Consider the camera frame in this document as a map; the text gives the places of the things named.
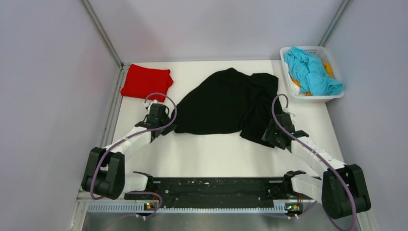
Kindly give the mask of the black t shirt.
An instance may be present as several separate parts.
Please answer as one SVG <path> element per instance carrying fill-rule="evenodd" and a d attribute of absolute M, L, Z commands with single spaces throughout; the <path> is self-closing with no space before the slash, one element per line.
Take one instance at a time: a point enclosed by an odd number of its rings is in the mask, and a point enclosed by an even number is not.
<path fill-rule="evenodd" d="M 271 147 L 262 137 L 275 114 L 283 112 L 279 79 L 269 73 L 246 75 L 234 68 L 211 74 L 190 91 L 172 113 L 175 133 L 194 135 L 239 132 L 243 139 Z"/>

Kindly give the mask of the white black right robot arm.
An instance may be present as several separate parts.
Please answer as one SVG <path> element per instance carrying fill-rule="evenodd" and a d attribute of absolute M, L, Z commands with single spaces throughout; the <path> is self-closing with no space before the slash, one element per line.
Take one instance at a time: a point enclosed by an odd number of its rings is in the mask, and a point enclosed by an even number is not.
<path fill-rule="evenodd" d="M 309 165 L 318 177 L 302 170 L 283 176 L 282 192 L 288 198 L 306 195 L 322 204 L 332 219 L 339 219 L 371 209 L 371 200 L 363 170 L 347 165 L 319 148 L 302 130 L 295 130 L 290 113 L 273 115 L 262 140 L 288 150 Z"/>

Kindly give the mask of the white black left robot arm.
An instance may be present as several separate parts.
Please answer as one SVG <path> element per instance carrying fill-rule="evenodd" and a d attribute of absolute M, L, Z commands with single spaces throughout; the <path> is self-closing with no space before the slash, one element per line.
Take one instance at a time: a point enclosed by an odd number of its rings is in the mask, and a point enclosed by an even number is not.
<path fill-rule="evenodd" d="M 93 199 L 117 199 L 124 191 L 136 191 L 143 199 L 152 197 L 153 184 L 148 176 L 138 173 L 128 175 L 125 162 L 138 149 L 150 144 L 159 136 L 175 129 L 169 115 L 169 108 L 153 101 L 147 107 L 147 115 L 134 125 L 124 137 L 103 148 L 94 147 L 89 153 L 81 188 Z"/>

